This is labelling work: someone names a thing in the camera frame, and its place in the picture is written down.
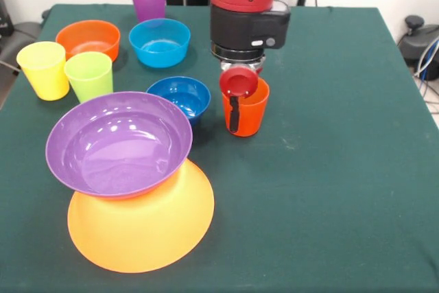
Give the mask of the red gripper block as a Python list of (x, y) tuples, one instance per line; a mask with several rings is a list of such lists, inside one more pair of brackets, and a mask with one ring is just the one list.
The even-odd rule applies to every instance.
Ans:
[(251, 61), (220, 61), (222, 73), (219, 77), (219, 86), (222, 93), (230, 97), (229, 131), (233, 134), (239, 129), (238, 97), (250, 97), (255, 93), (265, 59), (266, 56), (262, 55)]

